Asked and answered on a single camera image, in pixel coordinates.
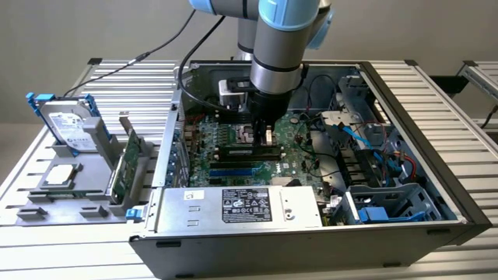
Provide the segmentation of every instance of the small circuit board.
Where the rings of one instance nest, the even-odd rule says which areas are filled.
[[[109,181],[110,199],[114,204],[120,204],[126,193],[133,186],[134,174],[137,171],[140,157],[140,138],[132,129],[129,131],[128,143],[124,153],[118,159],[116,170]]]
[[[297,179],[303,186],[321,187],[321,179],[312,177],[307,167],[315,158],[300,150],[295,134],[301,121],[297,115],[285,114],[275,124],[272,148],[252,147],[249,124],[220,124],[205,116],[185,127],[190,154],[189,187],[287,185]]]

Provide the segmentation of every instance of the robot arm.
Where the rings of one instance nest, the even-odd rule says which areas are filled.
[[[252,51],[247,108],[256,143],[285,114],[292,91],[303,79],[307,47],[317,48],[331,23],[331,4],[324,0],[189,0],[194,9],[213,15],[256,20],[253,49],[239,34],[239,48]]]

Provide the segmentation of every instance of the white wall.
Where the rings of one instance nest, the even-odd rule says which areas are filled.
[[[462,60],[498,60],[496,0],[335,0],[333,7],[329,35],[308,59],[415,59],[431,74],[455,73]],[[26,92],[61,94],[90,57],[128,59],[154,47],[189,10],[186,0],[1,0],[0,121],[38,122]],[[153,59],[178,60],[215,21],[197,13]],[[228,19],[193,57],[228,58],[235,51]],[[475,91],[458,101],[475,117],[491,107]]]

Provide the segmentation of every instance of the motherboard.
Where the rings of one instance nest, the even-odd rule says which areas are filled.
[[[251,124],[223,124],[215,116],[200,116],[185,126],[185,140],[189,149],[189,187],[208,186],[284,186],[297,182],[303,186],[321,187],[312,146],[295,141],[303,120],[297,114],[287,113],[276,122],[273,142],[263,155],[244,154],[252,149]]]

